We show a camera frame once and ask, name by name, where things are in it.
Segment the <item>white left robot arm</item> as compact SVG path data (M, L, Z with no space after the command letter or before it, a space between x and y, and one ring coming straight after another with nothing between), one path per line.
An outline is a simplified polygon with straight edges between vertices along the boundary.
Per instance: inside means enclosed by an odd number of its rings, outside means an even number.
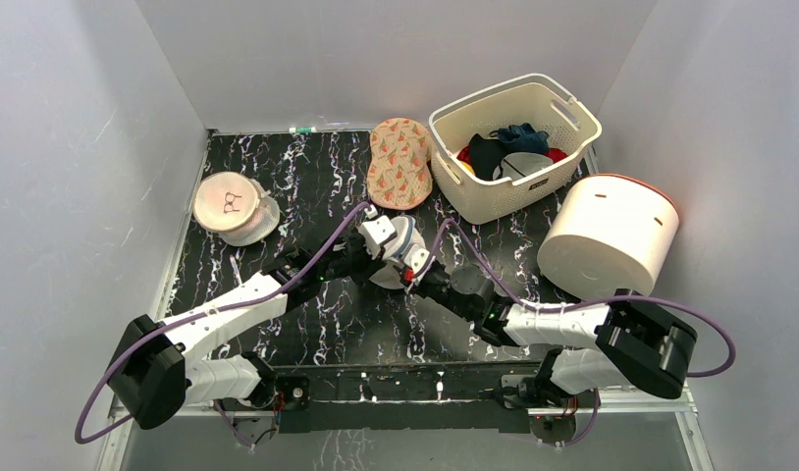
M143 430L155 429L188 404L222 399L264 408L278 394L277 375L254 353L210 359L216 346L315 298L328 281L369 280L395 253L394 229L356 230L316 252L282 253L243 284L185 314L131 320L108 365L109 387Z

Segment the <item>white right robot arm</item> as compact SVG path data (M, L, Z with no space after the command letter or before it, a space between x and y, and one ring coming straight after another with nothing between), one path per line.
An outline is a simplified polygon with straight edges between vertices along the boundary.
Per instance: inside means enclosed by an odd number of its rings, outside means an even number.
M560 406L579 393L626 386L665 399L681 395L697 332L638 296L586 307L529 303L498 294L474 265L448 273L439 262L424 275L401 268L399 279L493 346L549 346L536 376L516 388L522 398Z

